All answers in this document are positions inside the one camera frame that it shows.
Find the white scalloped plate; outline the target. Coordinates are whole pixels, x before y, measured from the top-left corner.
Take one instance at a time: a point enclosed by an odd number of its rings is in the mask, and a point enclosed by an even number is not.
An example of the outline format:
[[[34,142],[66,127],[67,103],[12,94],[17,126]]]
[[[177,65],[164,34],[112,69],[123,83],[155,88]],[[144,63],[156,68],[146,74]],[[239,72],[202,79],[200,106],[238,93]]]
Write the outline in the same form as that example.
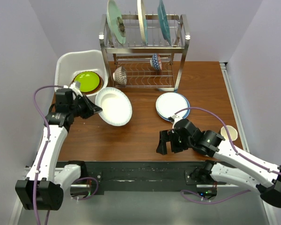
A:
[[[133,113],[129,98],[119,89],[106,87],[99,91],[95,104],[102,108],[99,116],[107,124],[120,127],[126,125]]]

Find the red-orange plate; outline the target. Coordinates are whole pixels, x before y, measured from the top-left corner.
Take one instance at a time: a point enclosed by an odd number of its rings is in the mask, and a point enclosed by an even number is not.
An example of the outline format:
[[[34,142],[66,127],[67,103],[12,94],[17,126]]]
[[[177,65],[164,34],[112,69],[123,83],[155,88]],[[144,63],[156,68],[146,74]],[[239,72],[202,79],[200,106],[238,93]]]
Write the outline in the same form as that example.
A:
[[[99,90],[101,90],[103,88],[103,85],[104,85],[104,81],[100,78],[99,79],[99,82],[98,82],[98,85],[95,87],[95,85],[91,85],[91,87],[89,87],[87,89],[86,92],[84,92],[86,95],[88,94],[93,94],[93,93],[96,93],[98,92]]]

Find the lime green plate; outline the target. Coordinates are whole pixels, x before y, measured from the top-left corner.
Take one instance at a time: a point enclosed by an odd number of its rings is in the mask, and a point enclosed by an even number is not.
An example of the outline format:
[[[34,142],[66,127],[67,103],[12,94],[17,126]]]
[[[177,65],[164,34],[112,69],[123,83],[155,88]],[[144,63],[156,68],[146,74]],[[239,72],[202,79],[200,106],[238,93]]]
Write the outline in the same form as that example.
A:
[[[92,92],[99,86],[100,76],[95,72],[85,71],[79,73],[74,78],[74,82],[80,83],[81,92]]]

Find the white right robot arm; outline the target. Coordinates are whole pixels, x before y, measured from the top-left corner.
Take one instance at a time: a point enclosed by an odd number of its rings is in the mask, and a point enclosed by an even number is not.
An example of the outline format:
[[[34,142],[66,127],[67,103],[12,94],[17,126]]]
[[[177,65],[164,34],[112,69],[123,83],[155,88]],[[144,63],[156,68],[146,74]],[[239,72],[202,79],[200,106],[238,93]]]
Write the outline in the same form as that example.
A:
[[[204,184],[225,182],[244,187],[259,194],[266,203],[281,208],[281,165],[253,156],[219,133],[200,131],[188,119],[176,119],[172,129],[160,131],[156,152],[166,155],[167,143],[174,153],[193,149],[211,157],[202,168],[188,174],[190,178]]]

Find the yellow black ornate plate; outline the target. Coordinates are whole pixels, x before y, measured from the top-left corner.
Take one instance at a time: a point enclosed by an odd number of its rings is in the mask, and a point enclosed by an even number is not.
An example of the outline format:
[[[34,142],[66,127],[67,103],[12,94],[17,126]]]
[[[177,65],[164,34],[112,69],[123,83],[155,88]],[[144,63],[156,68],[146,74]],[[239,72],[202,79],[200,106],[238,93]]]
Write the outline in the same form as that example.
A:
[[[80,91],[84,94],[92,94],[100,90],[103,86],[103,80],[97,74],[77,75],[72,83],[80,83]]]

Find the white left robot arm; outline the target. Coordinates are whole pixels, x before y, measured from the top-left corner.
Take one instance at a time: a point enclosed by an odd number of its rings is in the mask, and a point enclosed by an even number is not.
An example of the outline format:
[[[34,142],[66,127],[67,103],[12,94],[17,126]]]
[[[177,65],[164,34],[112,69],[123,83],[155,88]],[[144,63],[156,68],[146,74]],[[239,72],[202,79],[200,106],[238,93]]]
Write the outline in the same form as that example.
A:
[[[79,88],[59,86],[55,103],[43,115],[44,130],[41,144],[30,171],[15,185],[16,193],[26,210],[58,210],[64,193],[72,183],[84,183],[88,171],[84,161],[68,161],[61,172],[55,173],[61,147],[76,117],[88,119],[100,113]]]

